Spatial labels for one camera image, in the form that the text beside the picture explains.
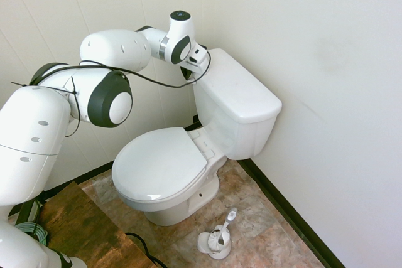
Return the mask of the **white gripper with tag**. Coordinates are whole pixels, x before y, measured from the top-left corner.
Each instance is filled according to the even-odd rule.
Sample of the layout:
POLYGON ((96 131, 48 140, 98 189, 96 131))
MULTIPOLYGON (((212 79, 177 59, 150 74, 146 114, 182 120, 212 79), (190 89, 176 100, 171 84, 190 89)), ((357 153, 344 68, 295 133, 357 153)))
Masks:
POLYGON ((209 54, 202 46, 195 46, 187 57, 187 68, 181 67, 181 73, 186 81, 196 81, 193 72, 204 72, 209 63, 209 54))

